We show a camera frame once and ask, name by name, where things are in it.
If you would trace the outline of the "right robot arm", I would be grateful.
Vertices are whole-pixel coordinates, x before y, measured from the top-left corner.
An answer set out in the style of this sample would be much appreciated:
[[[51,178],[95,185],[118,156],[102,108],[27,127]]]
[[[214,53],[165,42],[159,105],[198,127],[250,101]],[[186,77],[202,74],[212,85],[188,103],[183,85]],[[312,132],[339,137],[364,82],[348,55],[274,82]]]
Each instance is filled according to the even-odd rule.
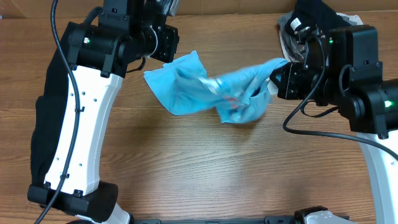
[[[377,30],[359,25],[300,32],[319,46],[312,62],[289,62],[271,73],[278,97],[313,102],[349,121],[350,141],[359,144],[368,167],[376,221],[397,222],[397,80],[383,78]]]

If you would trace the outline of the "light blue printed t-shirt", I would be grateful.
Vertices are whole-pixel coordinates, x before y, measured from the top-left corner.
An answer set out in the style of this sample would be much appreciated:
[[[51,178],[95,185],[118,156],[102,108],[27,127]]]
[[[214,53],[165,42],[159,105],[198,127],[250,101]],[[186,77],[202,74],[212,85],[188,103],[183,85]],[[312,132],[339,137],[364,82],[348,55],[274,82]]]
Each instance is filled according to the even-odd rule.
[[[196,51],[162,68],[144,73],[144,79],[162,106],[176,116],[216,109],[222,123],[244,124],[259,119],[272,98],[271,73],[286,65],[274,58],[259,65],[209,77]]]

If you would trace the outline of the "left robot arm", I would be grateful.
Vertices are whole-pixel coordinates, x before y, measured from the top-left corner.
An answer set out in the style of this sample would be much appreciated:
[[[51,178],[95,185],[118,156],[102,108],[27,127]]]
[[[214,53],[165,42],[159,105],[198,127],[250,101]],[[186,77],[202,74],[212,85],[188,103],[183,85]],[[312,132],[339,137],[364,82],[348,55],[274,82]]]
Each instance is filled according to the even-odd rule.
[[[178,0],[105,1],[82,23],[55,36],[44,94],[36,101],[27,198],[78,223],[133,223],[117,203],[118,186],[100,179],[109,114],[136,60],[170,63],[178,30],[166,20]]]

